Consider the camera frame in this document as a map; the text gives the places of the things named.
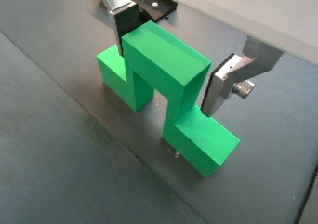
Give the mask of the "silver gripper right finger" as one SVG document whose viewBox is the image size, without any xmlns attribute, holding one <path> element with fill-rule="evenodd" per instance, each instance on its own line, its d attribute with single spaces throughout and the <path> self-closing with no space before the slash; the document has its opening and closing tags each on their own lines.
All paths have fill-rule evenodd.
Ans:
<svg viewBox="0 0 318 224">
<path fill-rule="evenodd" d="M 273 68 L 283 51 L 267 45 L 252 36 L 247 37 L 243 56 L 232 53 L 212 71 L 202 95 L 201 112 L 210 117 L 232 94 L 245 99 L 255 84 L 249 78 Z"/>
</svg>

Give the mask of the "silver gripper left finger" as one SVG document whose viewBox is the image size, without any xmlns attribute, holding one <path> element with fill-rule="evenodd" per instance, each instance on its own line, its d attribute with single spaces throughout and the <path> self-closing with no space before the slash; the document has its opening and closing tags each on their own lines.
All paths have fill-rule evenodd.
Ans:
<svg viewBox="0 0 318 224">
<path fill-rule="evenodd" d="M 132 0 L 101 0 L 113 19 L 114 40 L 122 55 L 121 37 L 140 26 L 138 6 Z"/>
</svg>

